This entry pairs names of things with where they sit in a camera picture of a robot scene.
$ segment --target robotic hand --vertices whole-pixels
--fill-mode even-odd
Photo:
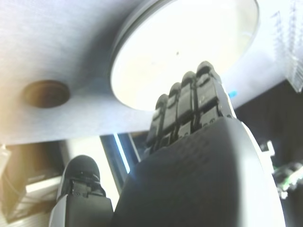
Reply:
[[[147,145],[115,212],[94,161],[73,159],[64,172],[50,226],[285,226],[272,175],[258,157],[261,151],[236,119],[208,62],[159,98]]]

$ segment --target dark floor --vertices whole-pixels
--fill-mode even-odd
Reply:
[[[285,81],[236,110],[258,143],[271,140],[274,166],[303,159],[303,94]],[[282,202],[288,227],[303,226],[303,188]]]

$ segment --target blue object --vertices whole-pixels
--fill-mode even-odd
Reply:
[[[234,98],[237,96],[237,91],[231,91],[230,93],[228,93],[229,98]]]

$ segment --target blue light strip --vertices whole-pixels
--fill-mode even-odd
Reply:
[[[127,162],[127,160],[126,160],[126,156],[125,156],[125,153],[124,153],[124,151],[123,151],[123,148],[122,148],[122,145],[121,145],[121,142],[120,142],[120,140],[119,140],[119,137],[118,137],[118,134],[117,134],[117,133],[114,134],[114,138],[115,138],[115,140],[116,140],[116,143],[117,143],[117,146],[118,146],[118,149],[119,149],[119,152],[120,152],[122,161],[123,161],[123,163],[124,163],[125,169],[126,169],[127,173],[129,173],[130,168],[129,168],[128,162]]]

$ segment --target brown circular object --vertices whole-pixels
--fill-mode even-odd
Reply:
[[[70,91],[59,81],[41,80],[24,89],[24,98],[32,106],[52,108],[66,103],[70,99]]]

